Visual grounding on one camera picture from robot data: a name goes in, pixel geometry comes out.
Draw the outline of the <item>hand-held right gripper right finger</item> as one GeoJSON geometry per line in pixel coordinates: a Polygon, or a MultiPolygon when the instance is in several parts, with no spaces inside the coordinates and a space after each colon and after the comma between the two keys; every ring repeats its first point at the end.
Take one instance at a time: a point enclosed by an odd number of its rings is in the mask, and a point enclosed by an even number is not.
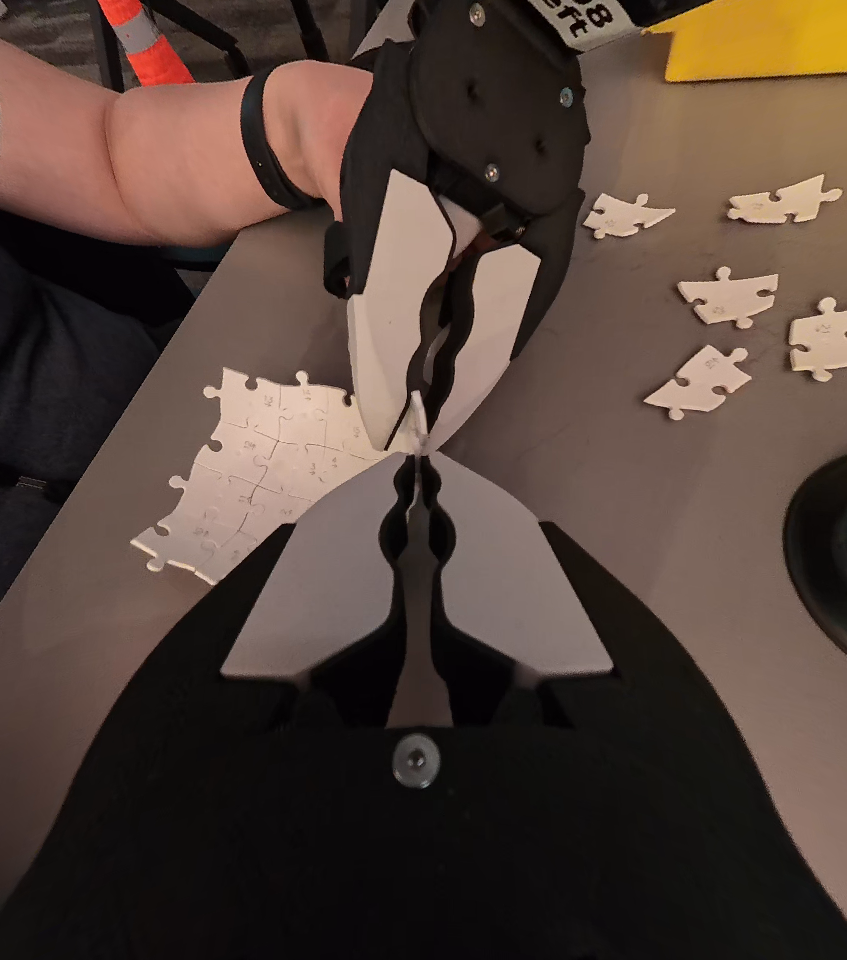
{"type": "Polygon", "coordinates": [[[610,654],[537,516],[442,453],[429,465],[430,549],[449,626],[540,680],[610,674],[610,654]]]}

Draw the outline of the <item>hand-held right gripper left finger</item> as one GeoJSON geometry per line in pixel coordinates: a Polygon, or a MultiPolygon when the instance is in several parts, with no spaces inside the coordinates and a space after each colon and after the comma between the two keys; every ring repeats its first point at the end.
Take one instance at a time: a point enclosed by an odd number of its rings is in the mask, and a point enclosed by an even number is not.
{"type": "Polygon", "coordinates": [[[395,453],[312,506],[227,656],[224,677],[297,680],[384,626],[413,502],[414,456],[395,453]]]}

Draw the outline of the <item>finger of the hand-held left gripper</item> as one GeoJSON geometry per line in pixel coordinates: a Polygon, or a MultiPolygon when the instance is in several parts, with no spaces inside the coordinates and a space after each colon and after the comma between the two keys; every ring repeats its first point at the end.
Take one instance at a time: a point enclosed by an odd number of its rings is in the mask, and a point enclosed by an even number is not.
{"type": "Polygon", "coordinates": [[[457,254],[456,223],[430,187],[390,173],[360,293],[346,306],[356,406],[372,448],[383,451],[400,430],[407,375],[422,345],[426,296],[457,254]]]}
{"type": "Polygon", "coordinates": [[[452,438],[509,367],[540,265],[512,245],[471,258],[452,275],[452,320],[427,394],[428,448],[452,438]]]}

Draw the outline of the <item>white puzzle piece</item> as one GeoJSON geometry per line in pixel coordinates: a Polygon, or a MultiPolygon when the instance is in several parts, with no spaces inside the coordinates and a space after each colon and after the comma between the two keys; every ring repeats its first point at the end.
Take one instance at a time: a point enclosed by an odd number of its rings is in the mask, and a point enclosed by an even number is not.
{"type": "Polygon", "coordinates": [[[422,392],[413,390],[410,394],[409,407],[400,427],[400,433],[405,440],[405,451],[421,460],[430,453],[430,426],[426,404],[422,392]]]}

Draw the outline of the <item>assembled white puzzle section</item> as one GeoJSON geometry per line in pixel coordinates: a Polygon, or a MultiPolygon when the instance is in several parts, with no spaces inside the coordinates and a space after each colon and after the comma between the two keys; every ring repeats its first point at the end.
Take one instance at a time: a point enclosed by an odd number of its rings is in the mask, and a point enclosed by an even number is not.
{"type": "Polygon", "coordinates": [[[220,385],[203,389],[219,420],[189,474],[169,481],[175,509],[131,542],[147,570],[186,570],[214,586],[280,526],[390,455],[374,449],[346,390],[303,370],[296,380],[225,367],[220,385]]]}

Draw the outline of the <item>person's left forearm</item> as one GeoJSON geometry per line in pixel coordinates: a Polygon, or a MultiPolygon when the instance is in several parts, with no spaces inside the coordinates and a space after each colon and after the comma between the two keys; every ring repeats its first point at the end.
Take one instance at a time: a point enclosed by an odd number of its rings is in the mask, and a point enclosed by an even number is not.
{"type": "Polygon", "coordinates": [[[280,216],[242,140],[248,85],[118,94],[0,39],[0,210],[106,241],[192,248],[280,216]]]}

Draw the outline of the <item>scattered loose puzzle pieces group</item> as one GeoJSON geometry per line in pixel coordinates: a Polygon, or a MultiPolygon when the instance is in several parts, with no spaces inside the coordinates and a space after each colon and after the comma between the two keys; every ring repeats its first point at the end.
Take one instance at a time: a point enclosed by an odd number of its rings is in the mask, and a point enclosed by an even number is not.
{"type": "MultiPolygon", "coordinates": [[[[842,195],[838,187],[826,188],[825,174],[818,174],[775,191],[730,197],[727,218],[755,226],[808,223],[825,204],[842,195]]],[[[674,208],[652,208],[648,202],[646,194],[630,202],[601,194],[583,227],[595,240],[627,238],[675,213],[674,208]]],[[[704,325],[732,324],[738,330],[751,330],[754,319],[775,305],[779,283],[777,273],[734,277],[730,267],[722,266],[714,279],[681,281],[677,291],[704,325]]],[[[847,369],[847,309],[838,309],[832,297],[820,300],[815,314],[791,321],[788,345],[792,372],[807,374],[819,383],[832,381],[836,371],[847,369]]],[[[673,422],[681,422],[688,413],[711,413],[751,381],[741,368],[748,356],[743,347],[724,353],[706,345],[643,402],[665,411],[673,422]]]]}

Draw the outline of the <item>person's left hand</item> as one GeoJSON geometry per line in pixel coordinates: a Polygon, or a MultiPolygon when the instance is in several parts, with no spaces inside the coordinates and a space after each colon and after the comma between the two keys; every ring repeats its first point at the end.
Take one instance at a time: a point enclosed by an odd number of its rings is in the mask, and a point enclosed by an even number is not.
{"type": "Polygon", "coordinates": [[[264,85],[266,139],[298,192],[325,201],[342,222],[341,171],[350,135],[371,92],[373,74],[312,60],[275,68],[264,85]]]}

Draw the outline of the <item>black wristband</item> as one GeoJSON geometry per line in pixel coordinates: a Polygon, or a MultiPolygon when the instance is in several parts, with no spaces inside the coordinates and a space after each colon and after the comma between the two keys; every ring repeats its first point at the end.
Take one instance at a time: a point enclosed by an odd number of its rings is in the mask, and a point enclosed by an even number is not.
{"type": "Polygon", "coordinates": [[[325,202],[299,189],[287,176],[268,141],[264,123],[263,96],[266,84],[277,70],[269,67],[249,79],[240,104],[240,133],[249,165],[267,197],[289,211],[321,208],[325,202]]]}

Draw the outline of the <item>yellow storage bin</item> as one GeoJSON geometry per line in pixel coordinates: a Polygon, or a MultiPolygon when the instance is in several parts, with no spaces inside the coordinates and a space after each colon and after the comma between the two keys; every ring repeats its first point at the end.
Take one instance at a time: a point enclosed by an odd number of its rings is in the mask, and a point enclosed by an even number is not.
{"type": "Polygon", "coordinates": [[[847,1],[719,1],[644,30],[669,83],[847,74],[847,1]]]}

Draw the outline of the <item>red object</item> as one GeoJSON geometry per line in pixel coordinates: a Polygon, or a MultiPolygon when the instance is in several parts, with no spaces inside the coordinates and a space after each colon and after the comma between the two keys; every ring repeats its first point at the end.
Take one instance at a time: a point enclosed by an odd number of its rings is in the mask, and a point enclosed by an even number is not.
{"type": "Polygon", "coordinates": [[[142,1],[98,1],[129,65],[144,88],[193,85],[195,79],[142,1]]]}

